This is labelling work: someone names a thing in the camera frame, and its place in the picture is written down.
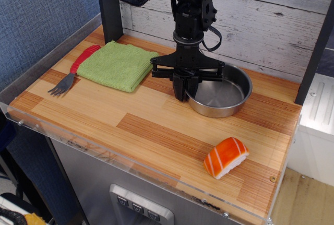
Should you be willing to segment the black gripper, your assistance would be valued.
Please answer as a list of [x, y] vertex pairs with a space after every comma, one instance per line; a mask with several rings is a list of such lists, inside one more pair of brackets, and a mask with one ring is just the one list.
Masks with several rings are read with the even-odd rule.
[[187, 94], [194, 98], [203, 80], [221, 81], [225, 63], [205, 56], [199, 46], [178, 44], [176, 51], [151, 59], [152, 77], [168, 78], [173, 82], [175, 98], [184, 100], [185, 80]]

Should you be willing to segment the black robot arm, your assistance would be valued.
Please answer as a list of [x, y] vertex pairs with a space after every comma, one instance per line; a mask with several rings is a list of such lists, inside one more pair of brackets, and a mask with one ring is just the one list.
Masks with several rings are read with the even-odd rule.
[[202, 81], [221, 81], [225, 63], [201, 53], [204, 33], [220, 32], [212, 27], [217, 10], [212, 0], [170, 0], [175, 21], [173, 39], [176, 51], [151, 59], [152, 76], [169, 78], [175, 97], [183, 101], [185, 93], [195, 94]]

